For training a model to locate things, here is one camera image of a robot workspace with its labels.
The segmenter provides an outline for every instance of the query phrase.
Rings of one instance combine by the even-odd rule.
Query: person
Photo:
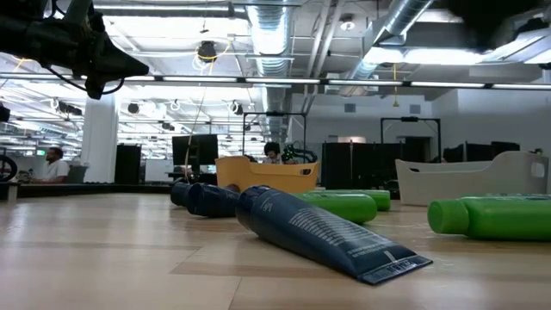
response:
[[[34,178],[31,183],[39,184],[59,184],[67,179],[69,174],[69,165],[61,160],[63,151],[58,147],[51,147],[46,154],[46,167],[44,167],[44,176]]]
[[[263,160],[263,164],[283,164],[281,149],[279,143],[268,142],[264,145],[264,155],[266,158]]]

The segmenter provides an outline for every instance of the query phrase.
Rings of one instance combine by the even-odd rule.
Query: exposed duct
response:
[[[281,6],[250,6],[247,8],[251,21],[251,39],[255,53],[263,56],[278,56],[288,50],[292,9]],[[262,77],[280,78],[288,75],[287,59],[257,59],[258,74]],[[263,104],[266,112],[290,112],[291,95],[285,88],[263,89]],[[272,140],[284,141],[288,116],[267,117]]]
[[[364,41],[365,55],[371,47],[387,40],[388,45],[404,44],[406,32],[413,26],[423,12],[429,8],[434,0],[393,0],[388,9],[388,14],[381,19],[371,22],[368,26],[366,40]],[[348,79],[367,79],[379,64],[369,63],[360,60],[354,70],[348,75]],[[343,87],[340,95],[350,96],[351,94],[365,95],[366,90],[359,91],[357,87]]]

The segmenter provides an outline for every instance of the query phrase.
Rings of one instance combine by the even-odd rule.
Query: green bottle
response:
[[[428,220],[435,233],[474,239],[551,240],[551,201],[541,197],[465,197],[434,201]]]
[[[370,221],[377,215],[375,200],[362,193],[308,192],[294,196],[356,224]]]
[[[364,194],[375,200],[378,211],[390,210],[390,192],[388,190],[377,189],[330,189],[313,190],[308,193],[334,193],[334,194]]]

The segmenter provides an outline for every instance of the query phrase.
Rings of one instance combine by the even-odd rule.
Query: white pillar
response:
[[[543,82],[545,84],[551,84],[551,70],[542,70]]]
[[[100,100],[86,99],[80,157],[82,165],[88,166],[85,182],[112,183],[115,180],[120,106],[115,94],[103,95]]]

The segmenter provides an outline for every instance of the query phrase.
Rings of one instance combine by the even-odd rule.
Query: man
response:
[[[60,160],[63,158],[63,151],[58,147],[51,147],[46,154],[46,167],[44,167],[43,178],[34,178],[31,183],[59,184],[64,183],[69,174],[69,165]]]

